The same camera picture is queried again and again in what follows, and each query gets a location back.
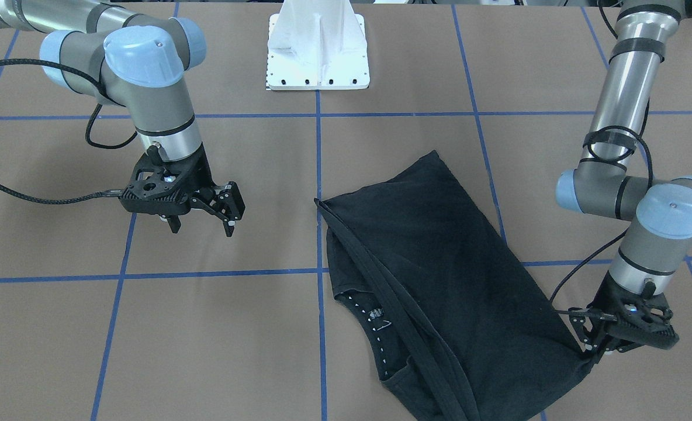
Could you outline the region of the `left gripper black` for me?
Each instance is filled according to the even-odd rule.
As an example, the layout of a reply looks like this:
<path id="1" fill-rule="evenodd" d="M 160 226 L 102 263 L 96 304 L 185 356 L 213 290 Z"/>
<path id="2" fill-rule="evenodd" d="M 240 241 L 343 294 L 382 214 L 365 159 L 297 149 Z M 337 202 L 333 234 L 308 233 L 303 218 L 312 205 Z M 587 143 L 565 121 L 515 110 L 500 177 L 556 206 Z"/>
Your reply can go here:
<path id="1" fill-rule="evenodd" d="M 586 308 L 570 308 L 569 321 L 588 358 L 637 347 L 670 350 L 679 341 L 664 294 L 647 296 L 618 284 L 600 285 Z"/>

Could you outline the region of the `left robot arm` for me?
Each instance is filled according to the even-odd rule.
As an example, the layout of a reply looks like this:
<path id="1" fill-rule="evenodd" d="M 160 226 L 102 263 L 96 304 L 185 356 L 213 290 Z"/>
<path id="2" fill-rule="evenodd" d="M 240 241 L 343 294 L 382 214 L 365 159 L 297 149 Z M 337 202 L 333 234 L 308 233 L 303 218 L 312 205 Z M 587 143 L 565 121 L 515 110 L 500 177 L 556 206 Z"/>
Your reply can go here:
<path id="1" fill-rule="evenodd" d="M 607 74 L 573 170 L 560 175 L 560 207 L 627 221 L 594 299 L 566 311 L 586 356 L 677 344 L 665 291 L 692 247 L 692 176 L 659 180 L 643 131 L 667 41 L 692 19 L 692 1 L 623 1 Z"/>

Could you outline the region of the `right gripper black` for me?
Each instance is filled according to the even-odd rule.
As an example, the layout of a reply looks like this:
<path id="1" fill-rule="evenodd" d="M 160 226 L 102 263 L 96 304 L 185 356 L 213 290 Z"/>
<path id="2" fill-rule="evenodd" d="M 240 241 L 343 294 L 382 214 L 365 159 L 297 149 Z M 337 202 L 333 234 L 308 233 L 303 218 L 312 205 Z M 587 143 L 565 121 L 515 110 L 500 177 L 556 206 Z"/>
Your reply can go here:
<path id="1" fill-rule="evenodd" d="M 137 161 L 132 178 L 118 197 L 125 210 L 157 215 L 178 234 L 180 216 L 199 209 L 220 219 L 226 237 L 231 237 L 245 212 L 236 182 L 214 183 L 204 146 L 176 161 L 163 160 L 160 152 L 159 147 L 150 146 Z"/>

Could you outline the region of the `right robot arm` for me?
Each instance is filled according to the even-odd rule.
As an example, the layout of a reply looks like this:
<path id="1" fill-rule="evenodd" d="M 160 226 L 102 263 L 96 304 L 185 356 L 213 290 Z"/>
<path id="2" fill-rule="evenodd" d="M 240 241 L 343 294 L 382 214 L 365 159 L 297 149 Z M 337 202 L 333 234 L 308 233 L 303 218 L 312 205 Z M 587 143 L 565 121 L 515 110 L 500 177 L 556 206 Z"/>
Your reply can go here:
<path id="1" fill-rule="evenodd" d="M 193 209 L 220 219 L 226 236 L 244 216 L 236 183 L 212 179 L 185 72 L 206 56 L 203 31 L 193 21 L 159 19 L 121 5 L 98 1 L 0 1 L 0 29 L 45 34 L 39 58 L 0 60 L 36 65 L 53 83 L 92 96 L 96 107 L 87 123 L 86 142 L 103 106 L 127 109 L 144 152 L 122 189 L 74 199 L 39 199 L 0 184 L 5 194 L 45 205 L 68 205 L 116 198 L 131 213 L 157 215 L 173 233 Z"/>

